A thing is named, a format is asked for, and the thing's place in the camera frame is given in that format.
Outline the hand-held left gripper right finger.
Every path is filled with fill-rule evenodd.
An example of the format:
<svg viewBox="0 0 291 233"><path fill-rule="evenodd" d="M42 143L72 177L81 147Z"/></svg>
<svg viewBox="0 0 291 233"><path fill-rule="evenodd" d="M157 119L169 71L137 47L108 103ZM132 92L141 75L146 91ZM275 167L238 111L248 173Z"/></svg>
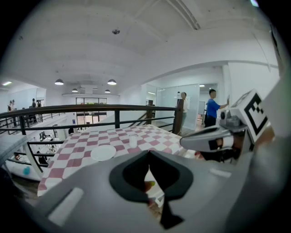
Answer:
<svg viewBox="0 0 291 233"><path fill-rule="evenodd" d="M152 152L179 180L165 190L166 227L149 232L234 233L265 229L282 197L282 142L261 145L235 165Z"/></svg>

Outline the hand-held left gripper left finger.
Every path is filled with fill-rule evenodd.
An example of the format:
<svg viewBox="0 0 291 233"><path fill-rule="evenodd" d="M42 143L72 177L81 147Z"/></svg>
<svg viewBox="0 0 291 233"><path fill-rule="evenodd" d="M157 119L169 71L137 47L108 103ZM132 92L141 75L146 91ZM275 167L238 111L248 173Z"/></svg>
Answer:
<svg viewBox="0 0 291 233"><path fill-rule="evenodd" d="M34 222L46 233L162 233L146 203L125 200L110 185L111 170L137 155L79 169L40 198Z"/></svg>

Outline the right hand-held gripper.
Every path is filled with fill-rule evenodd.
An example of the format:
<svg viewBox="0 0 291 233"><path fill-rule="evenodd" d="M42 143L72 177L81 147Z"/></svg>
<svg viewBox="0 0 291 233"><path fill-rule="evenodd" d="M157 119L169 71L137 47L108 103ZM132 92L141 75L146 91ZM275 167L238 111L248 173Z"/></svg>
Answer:
<svg viewBox="0 0 291 233"><path fill-rule="evenodd" d="M221 112L220 126L212 126L182 137L180 145L187 150L217 152L232 149L235 135L246 133L252 151L269 120L256 89L243 94L230 108Z"/></svg>

